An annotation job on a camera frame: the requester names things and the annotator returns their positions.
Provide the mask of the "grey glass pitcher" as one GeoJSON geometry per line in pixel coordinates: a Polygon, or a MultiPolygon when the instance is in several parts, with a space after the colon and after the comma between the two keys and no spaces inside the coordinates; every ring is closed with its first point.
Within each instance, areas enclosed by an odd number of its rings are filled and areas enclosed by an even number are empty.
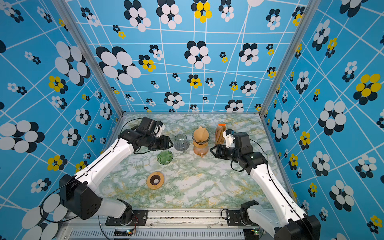
{"type": "Polygon", "coordinates": [[[190,147],[187,135],[181,132],[177,133],[175,136],[174,147],[177,151],[185,153],[190,147]]]}

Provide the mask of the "green glass dripper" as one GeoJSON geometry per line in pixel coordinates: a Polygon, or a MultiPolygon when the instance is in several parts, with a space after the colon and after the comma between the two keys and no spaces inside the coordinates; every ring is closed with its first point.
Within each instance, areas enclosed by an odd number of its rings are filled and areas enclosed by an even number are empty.
{"type": "Polygon", "coordinates": [[[161,151],[157,155],[157,161],[161,165],[168,165],[173,160],[173,158],[174,158],[174,155],[169,150],[161,151]]]}

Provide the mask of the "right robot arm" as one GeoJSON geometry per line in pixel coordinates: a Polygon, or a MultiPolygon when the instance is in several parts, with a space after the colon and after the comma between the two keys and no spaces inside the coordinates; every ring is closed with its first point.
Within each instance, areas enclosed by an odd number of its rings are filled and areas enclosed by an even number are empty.
{"type": "Polygon", "coordinates": [[[321,223],[316,216],[309,216],[288,194],[276,179],[265,152],[254,152],[251,139],[245,132],[226,130],[222,133],[225,144],[210,149],[217,159],[238,163],[243,171],[259,185],[275,213],[264,210],[257,201],[241,204],[239,214],[227,213],[227,223],[236,222],[251,227],[259,226],[275,240],[318,240],[321,223]]]}

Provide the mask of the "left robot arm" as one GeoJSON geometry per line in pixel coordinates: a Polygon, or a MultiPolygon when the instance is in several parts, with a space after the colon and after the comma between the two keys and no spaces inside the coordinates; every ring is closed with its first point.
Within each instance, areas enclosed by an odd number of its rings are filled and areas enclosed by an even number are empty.
{"type": "Polygon", "coordinates": [[[61,205],[82,220],[93,216],[119,219],[124,225],[133,218],[132,206],[123,200],[112,200],[96,194],[105,177],[122,160],[145,147],[150,152],[168,150],[173,143],[162,134],[165,125],[144,117],[138,126],[123,130],[112,145],[96,160],[75,175],[60,179],[61,205]]]}

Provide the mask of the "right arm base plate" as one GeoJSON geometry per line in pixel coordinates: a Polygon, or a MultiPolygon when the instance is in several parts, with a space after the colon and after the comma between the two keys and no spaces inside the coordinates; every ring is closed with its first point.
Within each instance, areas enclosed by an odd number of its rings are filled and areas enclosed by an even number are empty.
{"type": "Polygon", "coordinates": [[[225,210],[224,218],[227,220],[227,225],[229,227],[259,227],[255,223],[248,224],[245,220],[242,219],[239,210],[225,210]]]}

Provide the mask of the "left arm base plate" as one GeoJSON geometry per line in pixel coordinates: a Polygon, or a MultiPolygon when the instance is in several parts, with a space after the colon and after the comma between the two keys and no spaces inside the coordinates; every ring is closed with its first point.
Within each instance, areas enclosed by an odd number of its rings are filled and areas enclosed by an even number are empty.
{"type": "Polygon", "coordinates": [[[107,217],[106,226],[145,226],[148,219],[148,210],[132,210],[131,218],[128,222],[123,221],[121,218],[107,217]]]}

